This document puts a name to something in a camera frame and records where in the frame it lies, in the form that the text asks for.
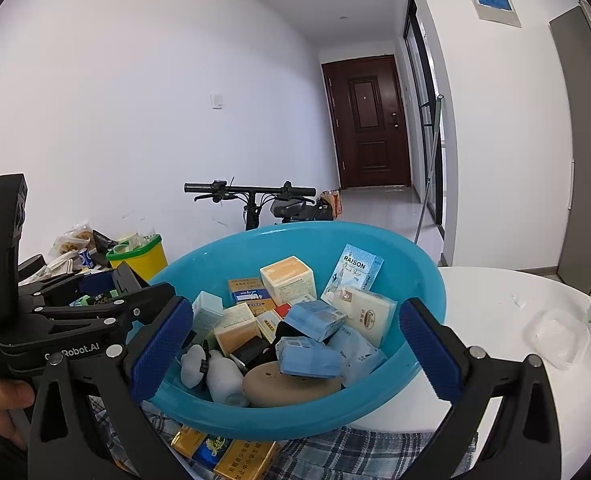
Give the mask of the left hand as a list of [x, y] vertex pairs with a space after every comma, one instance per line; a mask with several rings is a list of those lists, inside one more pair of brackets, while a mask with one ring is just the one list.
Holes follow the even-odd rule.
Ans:
[[26, 382], [0, 379], [0, 437], [11, 441], [21, 450], [26, 449], [26, 443], [11, 418], [11, 412], [29, 408], [34, 401], [35, 393]]

